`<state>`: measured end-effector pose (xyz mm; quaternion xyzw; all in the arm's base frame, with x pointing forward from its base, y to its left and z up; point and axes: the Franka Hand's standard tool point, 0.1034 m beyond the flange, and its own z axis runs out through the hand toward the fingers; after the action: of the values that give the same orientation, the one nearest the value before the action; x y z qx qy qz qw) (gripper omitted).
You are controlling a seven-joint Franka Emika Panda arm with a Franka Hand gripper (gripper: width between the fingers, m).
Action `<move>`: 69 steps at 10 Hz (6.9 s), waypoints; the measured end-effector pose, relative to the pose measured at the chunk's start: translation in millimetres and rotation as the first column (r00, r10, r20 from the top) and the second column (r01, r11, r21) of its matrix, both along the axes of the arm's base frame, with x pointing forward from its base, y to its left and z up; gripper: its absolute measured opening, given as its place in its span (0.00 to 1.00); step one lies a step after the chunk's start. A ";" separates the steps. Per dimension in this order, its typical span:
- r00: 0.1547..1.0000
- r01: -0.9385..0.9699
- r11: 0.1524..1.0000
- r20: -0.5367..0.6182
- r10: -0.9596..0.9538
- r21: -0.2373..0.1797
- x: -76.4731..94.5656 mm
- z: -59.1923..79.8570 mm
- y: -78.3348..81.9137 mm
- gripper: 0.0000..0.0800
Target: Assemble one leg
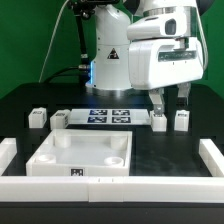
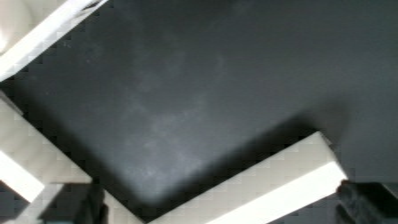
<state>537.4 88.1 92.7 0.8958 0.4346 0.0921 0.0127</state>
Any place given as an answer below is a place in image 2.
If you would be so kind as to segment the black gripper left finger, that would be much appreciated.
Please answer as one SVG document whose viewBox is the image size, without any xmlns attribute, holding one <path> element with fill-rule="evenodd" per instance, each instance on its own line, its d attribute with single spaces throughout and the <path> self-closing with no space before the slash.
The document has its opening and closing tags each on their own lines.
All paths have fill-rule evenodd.
<svg viewBox="0 0 398 224">
<path fill-rule="evenodd" d="M 40 215 L 43 224 L 109 224 L 105 190 L 95 183 L 68 183 Z"/>
</svg>

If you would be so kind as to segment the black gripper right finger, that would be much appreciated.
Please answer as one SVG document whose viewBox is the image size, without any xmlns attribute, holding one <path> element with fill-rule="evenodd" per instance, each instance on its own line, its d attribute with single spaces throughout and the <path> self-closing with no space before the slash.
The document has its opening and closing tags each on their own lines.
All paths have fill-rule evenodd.
<svg viewBox="0 0 398 224">
<path fill-rule="evenodd" d="M 345 180 L 336 195 L 336 224 L 398 224 L 398 183 Z"/>
</svg>

